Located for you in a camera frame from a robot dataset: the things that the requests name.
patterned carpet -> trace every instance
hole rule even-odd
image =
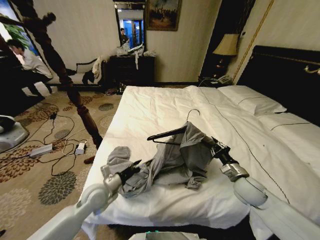
[[[81,96],[104,136],[121,96],[98,92],[81,92]],[[52,113],[58,114],[54,122],[48,120]],[[83,161],[97,151],[87,131],[78,132],[84,128],[83,122],[64,91],[47,97],[15,119],[29,130],[28,138],[32,137],[18,148],[0,154],[0,230],[6,229],[1,240],[24,240],[61,209],[75,204],[91,167]],[[78,141],[87,140],[85,154],[59,160],[63,156],[65,139],[74,133],[77,134],[67,141],[64,152],[73,153]],[[44,143],[53,143],[51,153],[35,159],[23,157]],[[74,167],[67,173],[51,175],[53,165],[53,174],[57,175],[72,167],[73,162]],[[75,239],[86,240],[88,237],[80,232]]]

bed post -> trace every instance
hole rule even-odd
[[[35,40],[40,44],[43,50],[47,63],[59,76],[59,81],[63,88],[66,89],[70,101],[76,106],[77,113],[80,115],[86,130],[91,135],[93,143],[98,149],[102,142],[102,137],[99,134],[97,125],[91,117],[89,110],[83,105],[78,90],[73,87],[73,82],[67,75],[66,66],[52,46],[51,39],[47,34],[47,26],[56,20],[56,16],[50,12],[40,19],[34,9],[33,0],[11,0],[11,2],[16,5],[23,16],[21,25],[26,27],[33,34]]]

white pillow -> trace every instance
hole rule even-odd
[[[292,113],[257,118],[320,177],[320,127]]]
[[[226,95],[235,105],[253,114],[282,113],[287,109],[271,98],[241,85],[223,86],[218,90]]]

gray garment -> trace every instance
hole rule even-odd
[[[170,185],[187,183],[186,187],[198,189],[206,178],[206,166],[211,162],[212,139],[187,121],[185,133],[173,135],[167,142],[179,143],[157,145],[155,156],[145,163],[120,189],[126,198],[149,191],[155,184]],[[108,157],[107,164],[112,174],[129,167],[130,150],[118,146]]]

wall mirror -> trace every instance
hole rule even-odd
[[[128,43],[132,49],[143,44],[146,49],[145,7],[143,0],[114,2],[121,46]]]

